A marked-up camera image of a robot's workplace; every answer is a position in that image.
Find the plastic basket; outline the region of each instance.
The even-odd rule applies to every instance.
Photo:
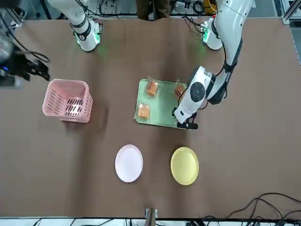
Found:
[[[48,85],[42,109],[49,117],[87,123],[92,102],[89,86],[84,81],[53,79]]]

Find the green led light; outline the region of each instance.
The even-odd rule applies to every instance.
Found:
[[[93,37],[94,37],[94,40],[95,40],[96,43],[100,42],[100,35],[99,34],[93,33]]]
[[[75,38],[76,38],[77,44],[79,44],[79,39],[76,34],[75,34]]]
[[[208,38],[209,38],[209,35],[210,35],[210,30],[207,29],[207,31],[205,31],[205,33],[204,33],[204,35],[203,35],[203,42],[204,42],[204,43],[207,43]]]

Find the brown table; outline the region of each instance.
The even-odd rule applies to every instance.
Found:
[[[16,31],[52,60],[52,79],[86,81],[94,102],[89,124],[68,124],[43,115],[43,79],[0,90],[0,215],[143,218],[144,208],[154,207],[160,218],[224,217],[263,192],[301,199],[301,69],[280,18],[246,21],[228,97],[198,114],[197,131],[136,123],[138,82],[148,75],[185,82],[199,65],[217,73],[223,50],[202,46],[183,19],[111,20],[104,27],[91,53],[79,48],[68,21],[26,21]],[[131,184],[114,169],[125,144],[143,155],[142,174]],[[190,186],[170,172],[180,146],[198,156]],[[266,199],[283,212],[298,208]],[[256,215],[276,217],[264,203]]]

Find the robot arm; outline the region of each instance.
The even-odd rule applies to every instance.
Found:
[[[13,7],[17,3],[18,1],[4,1],[1,2],[0,8]],[[49,59],[40,53],[29,51],[19,42],[23,50],[20,49],[12,42],[9,34],[17,41],[0,14],[0,86],[18,86],[20,83],[17,82],[15,76],[30,81],[31,75],[37,75],[49,81],[48,67],[42,63],[42,61],[48,63]],[[26,57],[27,54],[35,56],[36,59],[29,60]]]
[[[100,25],[89,20],[82,6],[76,0],[48,0],[49,4],[62,12],[71,23],[80,47],[92,51],[100,43]],[[81,0],[84,5],[88,0]]]
[[[193,72],[183,99],[174,112],[180,124],[187,123],[205,99],[212,105],[219,104],[223,100],[229,79],[238,61],[242,47],[242,28],[253,1],[223,0],[222,4],[218,5],[219,12],[212,23],[212,30],[222,40],[227,59],[218,76],[202,66]]]

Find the white plate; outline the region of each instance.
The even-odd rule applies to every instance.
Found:
[[[120,180],[130,183],[135,181],[142,172],[143,158],[134,145],[125,145],[117,153],[115,170]]]

